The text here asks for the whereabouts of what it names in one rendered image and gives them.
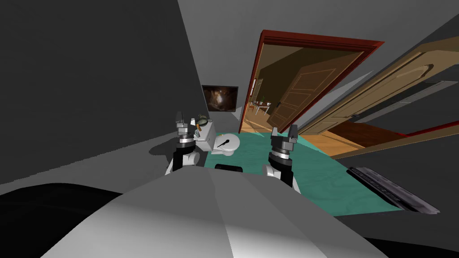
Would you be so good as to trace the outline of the teal floor mat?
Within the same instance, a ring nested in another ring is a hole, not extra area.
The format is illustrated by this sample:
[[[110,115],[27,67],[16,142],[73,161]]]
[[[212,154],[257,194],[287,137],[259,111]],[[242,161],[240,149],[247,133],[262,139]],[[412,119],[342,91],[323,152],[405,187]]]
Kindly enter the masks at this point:
[[[245,173],[260,175],[272,148],[270,135],[269,131],[242,131],[238,134],[240,146],[234,154],[208,154],[204,166],[213,168],[218,163],[240,166]],[[351,177],[346,167],[303,138],[294,145],[290,159],[301,194],[332,216],[398,210]]]

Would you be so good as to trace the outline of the dark framed wall picture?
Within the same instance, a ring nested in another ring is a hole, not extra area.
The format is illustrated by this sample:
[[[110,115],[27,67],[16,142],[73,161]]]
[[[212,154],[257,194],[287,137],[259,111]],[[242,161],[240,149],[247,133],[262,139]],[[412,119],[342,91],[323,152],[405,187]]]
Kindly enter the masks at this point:
[[[209,112],[235,112],[238,87],[202,85]]]

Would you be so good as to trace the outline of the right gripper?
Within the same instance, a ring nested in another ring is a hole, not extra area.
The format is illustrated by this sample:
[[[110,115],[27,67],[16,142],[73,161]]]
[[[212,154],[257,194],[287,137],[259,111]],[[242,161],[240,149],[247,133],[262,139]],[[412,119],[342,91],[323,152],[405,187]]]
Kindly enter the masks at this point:
[[[298,140],[298,126],[295,124],[292,124],[289,127],[287,137],[278,135],[277,128],[273,127],[270,139],[271,139],[272,151],[275,151],[275,152],[293,151],[294,144],[296,144]]]

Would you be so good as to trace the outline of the white table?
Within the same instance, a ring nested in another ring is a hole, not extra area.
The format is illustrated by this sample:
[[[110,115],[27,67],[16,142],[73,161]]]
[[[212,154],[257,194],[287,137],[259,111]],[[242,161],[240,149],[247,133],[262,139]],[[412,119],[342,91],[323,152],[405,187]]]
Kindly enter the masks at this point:
[[[250,102],[250,107],[255,110],[255,114],[257,114],[260,110],[263,110],[264,114],[266,114],[270,105],[271,103],[269,102]]]

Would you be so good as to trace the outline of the brown panelled door leaf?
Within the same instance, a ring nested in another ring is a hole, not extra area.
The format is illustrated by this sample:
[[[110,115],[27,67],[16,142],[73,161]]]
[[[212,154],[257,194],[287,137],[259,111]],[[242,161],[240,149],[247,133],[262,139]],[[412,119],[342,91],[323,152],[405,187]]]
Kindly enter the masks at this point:
[[[303,48],[263,68],[262,96],[271,102],[267,123],[285,130],[352,71],[362,55]]]

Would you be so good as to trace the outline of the light brown door leaf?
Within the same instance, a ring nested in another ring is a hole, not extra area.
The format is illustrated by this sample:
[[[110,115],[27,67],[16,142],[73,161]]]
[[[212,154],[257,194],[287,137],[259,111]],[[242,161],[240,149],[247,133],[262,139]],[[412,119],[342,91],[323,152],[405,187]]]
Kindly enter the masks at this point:
[[[298,133],[318,135],[459,63],[459,36],[425,43],[357,88]]]

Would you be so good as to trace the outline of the white toilet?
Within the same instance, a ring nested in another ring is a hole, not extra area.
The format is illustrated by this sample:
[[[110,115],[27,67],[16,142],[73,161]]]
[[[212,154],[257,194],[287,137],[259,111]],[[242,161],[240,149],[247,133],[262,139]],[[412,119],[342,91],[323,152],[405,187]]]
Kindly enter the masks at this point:
[[[212,155],[231,156],[240,146],[238,136],[231,133],[217,134],[214,122],[210,121],[205,126],[197,125],[194,140],[197,147]]]

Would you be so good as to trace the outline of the grey flat ribbed object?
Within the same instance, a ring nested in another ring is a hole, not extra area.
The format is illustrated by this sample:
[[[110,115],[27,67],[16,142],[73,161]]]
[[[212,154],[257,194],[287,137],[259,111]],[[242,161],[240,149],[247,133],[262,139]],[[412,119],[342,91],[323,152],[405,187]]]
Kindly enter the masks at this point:
[[[367,167],[349,167],[346,172],[387,203],[405,211],[435,215],[440,211],[412,192]]]

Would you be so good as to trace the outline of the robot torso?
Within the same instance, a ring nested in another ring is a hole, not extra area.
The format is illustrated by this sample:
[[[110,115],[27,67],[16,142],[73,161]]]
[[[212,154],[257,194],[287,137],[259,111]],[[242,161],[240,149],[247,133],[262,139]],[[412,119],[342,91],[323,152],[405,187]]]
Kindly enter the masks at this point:
[[[281,180],[186,166],[101,207],[42,258],[388,258]]]

